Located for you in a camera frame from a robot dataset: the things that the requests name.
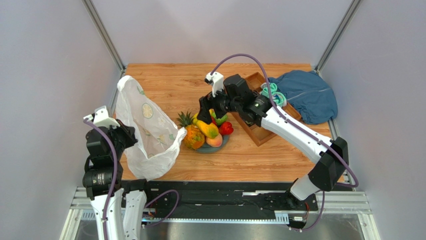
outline white wall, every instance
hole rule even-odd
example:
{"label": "white wall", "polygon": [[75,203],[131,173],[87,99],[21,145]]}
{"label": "white wall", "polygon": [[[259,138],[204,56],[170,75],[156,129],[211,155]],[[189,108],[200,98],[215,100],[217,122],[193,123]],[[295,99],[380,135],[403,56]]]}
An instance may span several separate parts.
{"label": "white wall", "polygon": [[[318,63],[351,0],[93,0],[128,63]],[[249,62],[237,58],[231,62]]]}
{"label": "white wall", "polygon": [[322,77],[383,240],[425,239],[426,1],[364,0]]}
{"label": "white wall", "polygon": [[58,239],[119,71],[80,0],[3,0],[0,33],[0,239]]}

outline wooden tray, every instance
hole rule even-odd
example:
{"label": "wooden tray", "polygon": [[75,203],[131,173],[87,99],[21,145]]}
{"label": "wooden tray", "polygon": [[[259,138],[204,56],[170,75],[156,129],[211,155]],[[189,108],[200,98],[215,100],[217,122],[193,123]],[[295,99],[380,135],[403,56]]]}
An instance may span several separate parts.
{"label": "wooden tray", "polygon": [[[246,77],[245,80],[247,81],[248,87],[258,93],[262,91],[261,85],[266,82],[265,78],[259,72]],[[287,103],[287,105],[282,107],[282,109],[297,121],[302,119],[300,113],[290,103]],[[263,127],[258,127],[257,125],[248,126],[237,112],[232,112],[231,114],[257,146],[266,143],[276,136],[275,133],[264,129]]]}

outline white plastic bag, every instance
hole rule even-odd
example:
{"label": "white plastic bag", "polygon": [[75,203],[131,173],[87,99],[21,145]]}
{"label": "white plastic bag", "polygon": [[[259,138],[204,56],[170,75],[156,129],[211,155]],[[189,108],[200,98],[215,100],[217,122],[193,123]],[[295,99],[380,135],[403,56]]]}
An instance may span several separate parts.
{"label": "white plastic bag", "polygon": [[117,84],[116,118],[135,128],[139,140],[124,151],[128,168],[138,179],[159,178],[175,164],[187,130],[178,126],[145,96],[138,81],[124,76]]}

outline blue garment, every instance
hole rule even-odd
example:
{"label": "blue garment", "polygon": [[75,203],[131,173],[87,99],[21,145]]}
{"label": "blue garment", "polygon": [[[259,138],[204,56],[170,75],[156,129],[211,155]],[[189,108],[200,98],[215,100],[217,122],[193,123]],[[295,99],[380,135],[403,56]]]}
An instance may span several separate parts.
{"label": "blue garment", "polygon": [[334,119],[338,113],[335,94],[314,71],[293,70],[278,78],[269,77],[287,102],[300,113],[307,124],[321,124]]}

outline plate of fruit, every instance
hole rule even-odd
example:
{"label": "plate of fruit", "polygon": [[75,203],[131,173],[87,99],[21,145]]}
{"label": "plate of fruit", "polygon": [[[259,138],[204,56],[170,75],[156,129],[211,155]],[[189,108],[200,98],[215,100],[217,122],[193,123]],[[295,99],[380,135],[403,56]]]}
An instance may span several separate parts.
{"label": "plate of fruit", "polygon": [[234,132],[232,124],[228,122],[228,116],[216,118],[215,111],[210,109],[212,123],[207,124],[197,119],[198,113],[180,112],[177,121],[179,126],[185,128],[187,133],[183,144],[192,150],[202,154],[210,154],[219,151],[227,144],[230,135]]}

